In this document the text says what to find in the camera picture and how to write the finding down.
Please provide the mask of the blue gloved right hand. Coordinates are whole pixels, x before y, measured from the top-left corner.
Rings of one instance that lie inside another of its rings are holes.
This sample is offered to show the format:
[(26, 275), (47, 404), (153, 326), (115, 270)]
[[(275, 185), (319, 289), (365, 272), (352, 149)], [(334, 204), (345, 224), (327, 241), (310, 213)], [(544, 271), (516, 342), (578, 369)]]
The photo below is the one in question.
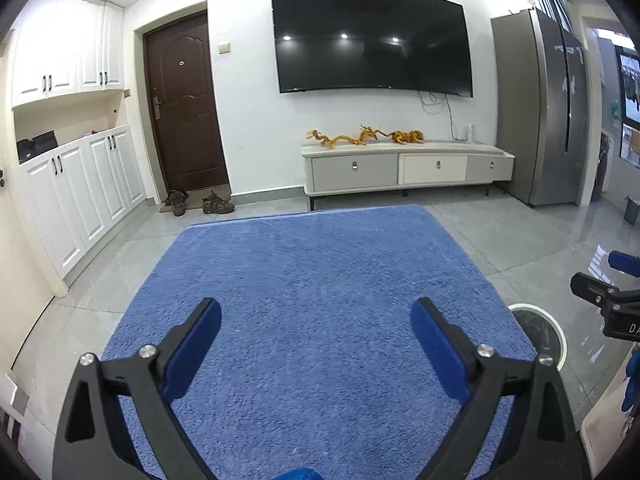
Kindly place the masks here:
[(623, 404), (620, 408), (623, 412), (628, 412), (637, 403), (639, 397), (639, 380), (640, 380), (640, 353), (638, 349), (634, 349), (625, 368), (625, 376), (627, 378), (626, 390), (623, 398)]

